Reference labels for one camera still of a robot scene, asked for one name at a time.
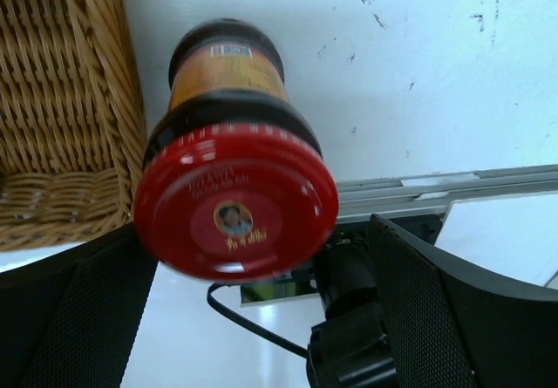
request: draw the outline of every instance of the black plastic part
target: black plastic part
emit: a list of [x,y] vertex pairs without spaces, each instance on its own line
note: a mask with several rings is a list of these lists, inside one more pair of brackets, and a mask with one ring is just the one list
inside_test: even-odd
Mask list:
[[368,233],[402,386],[558,386],[558,291],[480,268],[375,215]]
[[0,274],[0,386],[119,386],[156,267],[128,225]]
[[378,299],[365,242],[329,244],[314,257],[312,269],[328,320]]
[[306,366],[312,388],[396,388],[398,376],[375,303],[312,328]]

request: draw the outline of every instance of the portrait logo on lid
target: portrait logo on lid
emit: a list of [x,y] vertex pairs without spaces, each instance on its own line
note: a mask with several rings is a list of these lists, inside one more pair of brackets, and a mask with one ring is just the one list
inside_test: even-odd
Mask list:
[[237,250],[268,238],[265,229],[256,228],[246,205],[239,201],[222,201],[213,213],[215,226],[226,237],[228,252]]

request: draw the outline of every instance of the white surface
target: white surface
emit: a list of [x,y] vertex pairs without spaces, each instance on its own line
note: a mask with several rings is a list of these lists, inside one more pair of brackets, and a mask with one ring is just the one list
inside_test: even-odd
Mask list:
[[[304,359],[260,339],[206,304],[206,282],[160,265],[128,361],[122,388],[308,388]],[[324,321],[319,297],[238,308],[238,288],[215,297],[306,347],[310,328]]]
[[[519,281],[545,286],[558,272],[558,193],[454,202],[436,246]],[[558,289],[558,281],[550,285]]]
[[125,5],[149,129],[166,111],[181,36],[236,17],[276,43],[338,181],[558,163],[558,0]]

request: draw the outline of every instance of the barcode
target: barcode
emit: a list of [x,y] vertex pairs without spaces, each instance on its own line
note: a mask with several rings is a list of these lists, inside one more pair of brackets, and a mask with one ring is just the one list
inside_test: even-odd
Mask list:
[[252,50],[241,45],[215,45],[211,47],[212,57],[220,57],[221,55],[245,55],[252,58]]

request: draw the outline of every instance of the red jar lid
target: red jar lid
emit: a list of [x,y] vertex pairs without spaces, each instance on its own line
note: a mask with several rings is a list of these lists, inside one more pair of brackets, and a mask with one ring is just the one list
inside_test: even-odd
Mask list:
[[335,182],[306,142],[275,126],[220,124],[151,161],[134,221],[142,243],[174,269],[243,282],[309,259],[338,207]]

